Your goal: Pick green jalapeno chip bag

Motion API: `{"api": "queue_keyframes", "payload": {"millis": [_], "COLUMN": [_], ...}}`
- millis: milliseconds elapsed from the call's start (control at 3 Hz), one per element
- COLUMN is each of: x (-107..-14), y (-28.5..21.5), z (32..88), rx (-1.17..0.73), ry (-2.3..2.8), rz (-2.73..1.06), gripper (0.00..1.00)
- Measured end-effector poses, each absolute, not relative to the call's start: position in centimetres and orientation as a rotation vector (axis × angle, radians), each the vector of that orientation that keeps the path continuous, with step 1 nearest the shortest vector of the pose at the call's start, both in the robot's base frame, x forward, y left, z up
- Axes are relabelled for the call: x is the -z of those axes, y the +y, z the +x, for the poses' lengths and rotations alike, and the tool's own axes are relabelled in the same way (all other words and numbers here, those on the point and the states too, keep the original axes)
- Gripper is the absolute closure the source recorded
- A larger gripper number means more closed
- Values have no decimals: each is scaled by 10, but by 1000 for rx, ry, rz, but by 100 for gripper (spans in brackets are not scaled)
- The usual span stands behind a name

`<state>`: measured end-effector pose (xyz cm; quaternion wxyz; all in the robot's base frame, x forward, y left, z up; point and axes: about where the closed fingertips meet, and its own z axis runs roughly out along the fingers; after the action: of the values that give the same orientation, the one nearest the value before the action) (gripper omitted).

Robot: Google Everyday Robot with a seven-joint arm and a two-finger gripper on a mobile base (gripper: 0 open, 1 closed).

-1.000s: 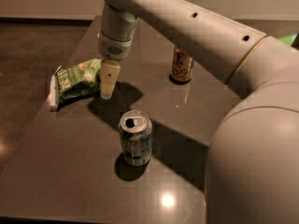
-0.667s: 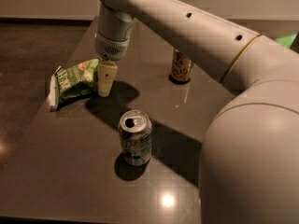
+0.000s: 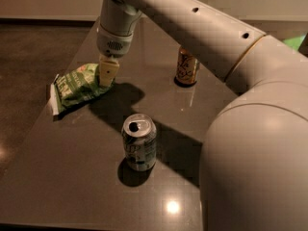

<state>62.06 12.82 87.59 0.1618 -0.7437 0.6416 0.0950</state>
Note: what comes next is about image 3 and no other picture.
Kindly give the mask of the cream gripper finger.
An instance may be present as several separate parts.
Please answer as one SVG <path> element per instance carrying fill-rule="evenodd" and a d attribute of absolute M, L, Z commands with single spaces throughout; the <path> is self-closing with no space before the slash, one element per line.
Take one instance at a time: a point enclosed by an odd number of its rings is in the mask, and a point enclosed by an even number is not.
<path fill-rule="evenodd" d="M 99 85 L 101 87 L 109 87 L 119 70 L 119 62 L 117 58 L 106 57 L 101 55 L 99 59 Z"/>

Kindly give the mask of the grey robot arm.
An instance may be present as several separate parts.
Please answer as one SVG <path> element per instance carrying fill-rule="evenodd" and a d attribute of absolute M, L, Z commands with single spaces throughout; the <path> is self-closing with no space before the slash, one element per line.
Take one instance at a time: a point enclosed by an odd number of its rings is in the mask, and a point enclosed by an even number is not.
<path fill-rule="evenodd" d="M 199 163 L 205 231 L 308 231 L 308 60 L 197 0 L 116 0 L 145 13 L 237 97 Z"/>

